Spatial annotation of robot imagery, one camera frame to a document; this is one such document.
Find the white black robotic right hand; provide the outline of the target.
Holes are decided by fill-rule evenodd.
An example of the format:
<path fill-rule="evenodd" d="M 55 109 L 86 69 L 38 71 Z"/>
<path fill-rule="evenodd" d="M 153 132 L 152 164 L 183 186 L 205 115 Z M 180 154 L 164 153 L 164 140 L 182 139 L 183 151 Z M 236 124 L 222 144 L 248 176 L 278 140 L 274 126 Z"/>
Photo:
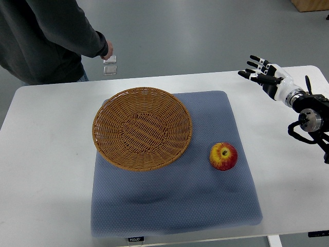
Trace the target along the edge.
<path fill-rule="evenodd" d="M 288 79 L 290 76 L 283 68 L 266 59 L 254 55 L 250 55 L 250 59 L 251 61 L 247 61 L 247 64 L 253 67 L 253 69 L 246 68 L 238 71 L 238 75 L 257 83 L 274 100 L 278 86 L 284 79 Z"/>

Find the person's bare hand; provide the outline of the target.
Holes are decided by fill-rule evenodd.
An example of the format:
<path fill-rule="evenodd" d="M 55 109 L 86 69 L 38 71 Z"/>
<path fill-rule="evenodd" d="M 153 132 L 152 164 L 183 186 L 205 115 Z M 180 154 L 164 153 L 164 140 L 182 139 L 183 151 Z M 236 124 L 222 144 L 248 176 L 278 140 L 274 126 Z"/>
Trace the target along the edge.
<path fill-rule="evenodd" d="M 107 43 L 107 53 L 103 56 L 100 56 L 102 60 L 108 60 L 113 55 L 113 44 L 111 41 L 106 40 Z"/>

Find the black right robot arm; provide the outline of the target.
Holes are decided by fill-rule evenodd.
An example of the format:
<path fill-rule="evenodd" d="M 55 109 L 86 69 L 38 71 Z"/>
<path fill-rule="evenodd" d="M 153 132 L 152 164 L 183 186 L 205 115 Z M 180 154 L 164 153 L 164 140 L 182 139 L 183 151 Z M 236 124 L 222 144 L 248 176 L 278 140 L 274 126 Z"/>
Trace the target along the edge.
<path fill-rule="evenodd" d="M 307 143 L 317 144 L 324 151 L 324 162 L 328 164 L 328 99 L 322 94 L 313 94 L 309 77 L 305 77 L 307 92 L 299 92 L 289 101 L 292 108 L 299 114 L 298 120 L 288 126 L 288 134 L 293 138 Z M 294 131 L 299 126 L 307 132 L 307 139 Z"/>

